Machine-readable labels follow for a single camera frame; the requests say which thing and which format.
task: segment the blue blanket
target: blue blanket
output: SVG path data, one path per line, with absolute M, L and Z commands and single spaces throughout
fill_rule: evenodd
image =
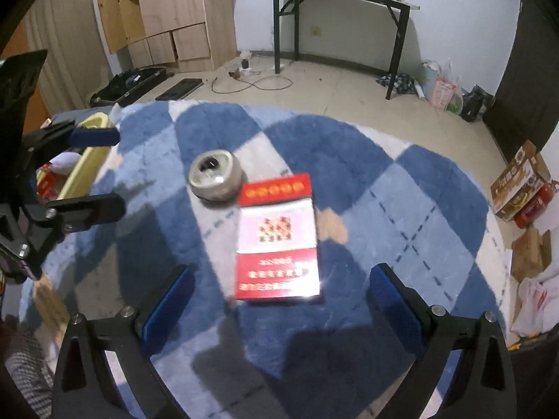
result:
M 414 357 L 367 305 L 376 263 L 392 266 L 428 304 L 468 317 L 491 310 L 505 329 L 509 277 L 496 220 L 449 159 L 371 128 L 273 108 L 161 102 L 114 109 L 111 118 L 122 140 L 92 193 L 118 192 L 127 214 L 70 235 L 44 270 L 70 313 L 95 319 L 139 304 L 176 264 L 195 265 L 194 296 L 152 358 L 193 419 L 378 412 Z M 238 208 L 205 208 L 187 186 L 194 158 L 216 148 L 234 152 L 250 181 L 310 174 L 321 300 L 231 299 Z M 32 286 L 24 289 L 20 316 L 40 330 Z M 455 364 L 434 394 L 435 409 Z

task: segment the black table frame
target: black table frame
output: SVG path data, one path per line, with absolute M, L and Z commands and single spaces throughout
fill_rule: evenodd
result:
M 287 2 L 280 8 L 280 0 L 274 0 L 274 60 L 276 74 L 280 72 L 280 17 L 284 15 L 294 15 L 295 16 L 295 48 L 293 52 L 293 59 L 298 61 L 299 59 L 299 16 L 301 3 L 305 0 L 287 0 Z M 407 22 L 410 18 L 411 6 L 407 3 L 403 3 L 397 0 L 363 0 L 371 1 L 374 3 L 379 3 L 384 5 L 390 11 L 392 19 L 396 23 L 396 40 L 394 41 L 394 49 L 392 51 L 392 59 L 390 60 L 389 74 L 390 83 L 388 86 L 388 91 L 386 92 L 386 99 L 389 100 L 392 96 L 392 90 L 394 88 L 394 81 L 396 80 L 396 74 L 398 73 L 398 67 L 400 65 L 400 58 L 402 57 L 402 50 L 404 48 L 404 40 L 406 38 Z M 293 8 L 287 11 L 289 5 L 293 4 Z M 394 14 L 394 9 L 400 11 L 400 17 L 396 18 Z

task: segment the red and white box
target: red and white box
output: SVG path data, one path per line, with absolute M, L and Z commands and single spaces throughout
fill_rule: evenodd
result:
M 236 299 L 317 296 L 317 227 L 307 173 L 244 184 Z

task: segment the silver bolt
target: silver bolt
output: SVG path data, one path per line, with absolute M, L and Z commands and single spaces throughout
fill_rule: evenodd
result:
M 27 255 L 29 255 L 29 246 L 27 244 L 21 244 L 19 257 L 27 258 Z
M 72 315 L 72 317 L 70 318 L 70 323 L 72 324 L 78 324 L 81 322 L 82 322 L 82 316 L 79 313 Z
M 493 312 L 485 312 L 484 317 L 490 323 L 495 323 L 495 321 L 497 321 L 497 317 L 495 316 L 495 314 Z
M 120 315 L 124 318 L 131 317 L 134 313 L 136 313 L 136 310 L 132 306 L 125 306 L 120 309 Z
M 437 317 L 443 317 L 446 315 L 447 310 L 443 307 L 443 306 L 432 306 L 431 307 L 431 312 L 433 313 L 433 315 L 437 316 Z
M 52 219 L 53 217 L 56 217 L 57 214 L 58 214 L 57 210 L 55 210 L 54 208 L 49 208 L 46 210 L 45 217 L 47 219 Z

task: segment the yellow tray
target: yellow tray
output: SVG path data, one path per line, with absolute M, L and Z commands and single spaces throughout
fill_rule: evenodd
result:
M 83 120 L 78 126 L 90 129 L 107 129 L 113 127 L 113 124 L 106 114 L 98 112 Z M 105 159 L 107 159 L 110 149 L 110 146 L 86 148 L 81 159 L 75 165 L 72 173 L 64 183 L 64 187 L 62 191 L 60 191 L 57 200 L 88 195 L 99 169 L 105 162 Z M 42 171 L 37 173 L 37 183 L 41 181 L 44 174 L 45 173 Z

